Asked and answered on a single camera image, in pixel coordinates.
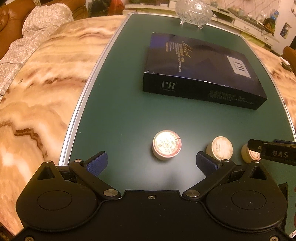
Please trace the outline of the left brown leather sofa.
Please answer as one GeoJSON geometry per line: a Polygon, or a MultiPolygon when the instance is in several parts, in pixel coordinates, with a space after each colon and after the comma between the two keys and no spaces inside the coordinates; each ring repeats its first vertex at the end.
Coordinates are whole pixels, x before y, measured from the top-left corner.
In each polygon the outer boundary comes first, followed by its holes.
{"type": "Polygon", "coordinates": [[[65,4],[72,11],[74,20],[87,18],[86,1],[1,1],[1,57],[8,51],[11,43],[23,37],[23,24],[31,11],[40,3],[41,6],[65,4]]]}

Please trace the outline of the black bag on floor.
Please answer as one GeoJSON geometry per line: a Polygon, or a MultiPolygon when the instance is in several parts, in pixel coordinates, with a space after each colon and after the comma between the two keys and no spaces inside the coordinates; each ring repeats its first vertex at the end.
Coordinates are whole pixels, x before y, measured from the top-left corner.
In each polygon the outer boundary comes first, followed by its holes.
{"type": "Polygon", "coordinates": [[[110,0],[93,0],[88,4],[89,17],[107,16],[110,4],[110,0]]]}

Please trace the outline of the round cream tin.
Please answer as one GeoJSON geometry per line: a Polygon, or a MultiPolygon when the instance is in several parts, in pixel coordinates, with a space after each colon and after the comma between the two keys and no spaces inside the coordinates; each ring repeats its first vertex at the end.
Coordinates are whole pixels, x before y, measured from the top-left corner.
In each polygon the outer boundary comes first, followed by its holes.
{"type": "Polygon", "coordinates": [[[244,144],[241,148],[241,156],[243,161],[246,163],[251,163],[255,161],[260,161],[260,153],[252,151],[248,148],[247,144],[244,144]]]}
{"type": "Polygon", "coordinates": [[[208,144],[206,154],[218,161],[230,160],[233,155],[233,145],[226,137],[218,136],[208,144]]]}
{"type": "Polygon", "coordinates": [[[177,156],[181,148],[180,136],[171,130],[158,132],[152,141],[152,152],[159,160],[165,161],[177,156]]]}

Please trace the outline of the green table mat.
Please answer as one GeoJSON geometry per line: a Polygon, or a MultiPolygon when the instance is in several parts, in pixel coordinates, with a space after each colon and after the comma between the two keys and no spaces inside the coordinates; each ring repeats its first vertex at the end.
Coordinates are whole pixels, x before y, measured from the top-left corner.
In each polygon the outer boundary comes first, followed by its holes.
{"type": "Polygon", "coordinates": [[[291,117],[269,72],[238,35],[206,26],[180,25],[173,17],[133,14],[107,46],[85,85],[70,122],[67,148],[60,161],[108,154],[100,179],[120,192],[128,189],[184,191],[203,179],[195,157],[217,136],[233,144],[232,160],[242,164],[240,149],[250,139],[293,140],[291,117]],[[147,93],[142,78],[152,32],[172,33],[221,44],[242,52],[252,64],[267,95],[257,110],[188,98],[147,93]],[[177,133],[177,156],[159,160],[154,136],[177,133]]]}

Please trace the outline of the dark blue box lid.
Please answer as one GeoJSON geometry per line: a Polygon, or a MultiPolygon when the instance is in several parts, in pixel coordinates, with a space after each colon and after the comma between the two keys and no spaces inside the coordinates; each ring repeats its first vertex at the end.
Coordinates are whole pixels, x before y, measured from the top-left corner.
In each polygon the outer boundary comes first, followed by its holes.
{"type": "Polygon", "coordinates": [[[248,109],[258,109],[267,100],[244,54],[166,33],[152,33],[143,90],[248,109]]]}

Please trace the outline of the brown leather sofa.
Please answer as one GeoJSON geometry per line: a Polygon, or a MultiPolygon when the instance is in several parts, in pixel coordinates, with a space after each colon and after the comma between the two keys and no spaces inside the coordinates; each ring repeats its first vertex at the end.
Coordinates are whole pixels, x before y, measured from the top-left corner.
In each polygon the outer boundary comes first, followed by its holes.
{"type": "Polygon", "coordinates": [[[296,50],[289,46],[284,47],[283,58],[290,63],[292,71],[296,75],[296,50]]]}
{"type": "Polygon", "coordinates": [[[65,4],[72,11],[74,20],[87,18],[86,1],[1,1],[1,57],[8,51],[11,43],[23,37],[23,24],[31,11],[40,3],[41,6],[65,4]]]}

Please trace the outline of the orange plastic bag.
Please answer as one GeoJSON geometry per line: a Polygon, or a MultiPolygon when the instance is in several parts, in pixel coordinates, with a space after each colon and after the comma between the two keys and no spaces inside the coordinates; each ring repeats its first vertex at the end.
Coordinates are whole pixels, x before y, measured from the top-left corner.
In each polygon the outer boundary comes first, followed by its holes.
{"type": "Polygon", "coordinates": [[[123,5],[121,0],[112,0],[109,7],[108,15],[122,15],[124,7],[125,6],[123,5]]]}

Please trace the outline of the crystal glass lidded bowl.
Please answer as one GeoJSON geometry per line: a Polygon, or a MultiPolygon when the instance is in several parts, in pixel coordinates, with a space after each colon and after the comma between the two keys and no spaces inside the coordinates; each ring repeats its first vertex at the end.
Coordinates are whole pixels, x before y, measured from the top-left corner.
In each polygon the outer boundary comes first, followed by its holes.
{"type": "Polygon", "coordinates": [[[185,0],[178,1],[175,12],[180,19],[180,25],[189,23],[203,29],[203,25],[210,22],[213,12],[203,1],[185,0]]]}

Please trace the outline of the right brown leather sofa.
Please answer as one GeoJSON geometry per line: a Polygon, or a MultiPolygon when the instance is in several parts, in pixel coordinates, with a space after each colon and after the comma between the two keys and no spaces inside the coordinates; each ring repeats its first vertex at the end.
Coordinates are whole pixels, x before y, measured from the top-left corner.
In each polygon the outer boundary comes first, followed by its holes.
{"type": "Polygon", "coordinates": [[[290,63],[292,71],[296,75],[296,50],[289,46],[284,47],[283,58],[290,63]]]}

